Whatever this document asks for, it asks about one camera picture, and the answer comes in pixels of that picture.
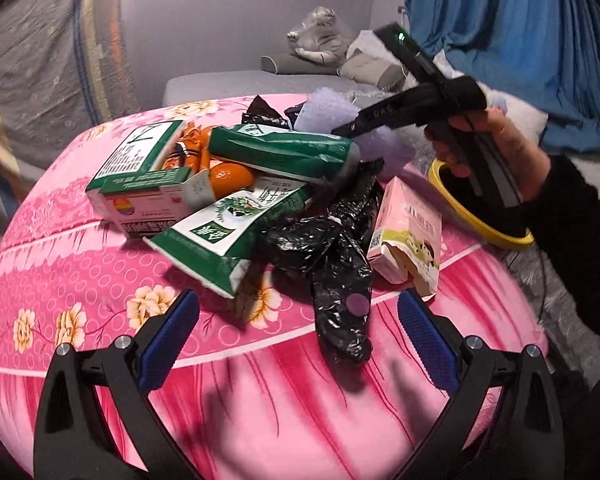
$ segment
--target metal screw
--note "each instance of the metal screw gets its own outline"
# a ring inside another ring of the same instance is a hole
[[[531,357],[540,357],[542,355],[542,352],[536,345],[527,346],[526,353],[528,353]]]
[[[480,339],[477,335],[471,335],[465,341],[466,345],[471,350],[479,350],[484,345],[484,341]]]
[[[56,348],[56,354],[58,355],[67,355],[71,350],[71,345],[69,343],[62,343],[58,348]]]
[[[121,335],[120,337],[116,338],[113,344],[116,346],[116,348],[124,350],[131,344],[131,338],[128,335]]]

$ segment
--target blue curtain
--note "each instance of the blue curtain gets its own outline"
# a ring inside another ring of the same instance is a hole
[[[600,10],[594,0],[406,0],[433,55],[550,115],[549,152],[600,151]]]

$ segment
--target pink floral bedspread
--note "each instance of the pink floral bedspread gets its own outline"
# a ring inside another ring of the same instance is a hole
[[[265,96],[281,112],[305,98]],[[55,346],[100,348],[133,335],[184,287],[200,294],[200,321],[150,399],[207,479],[384,479],[443,409],[447,397],[400,327],[390,287],[378,282],[373,293],[371,361],[359,369],[330,367],[305,290],[274,282],[269,269],[249,297],[224,300],[94,213],[84,187],[132,128],[165,118],[231,125],[252,99],[163,108],[92,128],[18,210],[0,245],[0,438],[29,472],[38,399]],[[546,350],[522,292],[478,240],[445,227],[442,261],[435,313],[493,348],[519,351],[536,343]],[[122,455],[142,466],[110,395],[100,395]],[[473,436],[495,403],[489,394]]]

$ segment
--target human hand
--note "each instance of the human hand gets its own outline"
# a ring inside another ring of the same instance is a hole
[[[475,130],[491,134],[500,153],[507,161],[507,167],[516,181],[522,198],[528,201],[538,196],[551,169],[551,159],[527,139],[502,111],[492,108],[483,112],[468,112],[462,116],[451,117],[448,122],[453,128],[463,132]],[[427,128],[425,135],[432,141],[436,156],[449,165],[456,177],[466,178],[471,174],[469,167],[458,163],[458,158],[449,146],[436,140],[433,130]]]

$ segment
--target green plastic packet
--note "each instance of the green plastic packet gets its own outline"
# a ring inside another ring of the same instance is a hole
[[[217,126],[209,152],[215,158],[305,182],[344,182],[360,161],[358,145],[331,134],[294,132],[262,124]]]
[[[261,222],[305,208],[310,185],[260,176],[241,189],[144,241],[220,296],[234,298],[250,264]]]

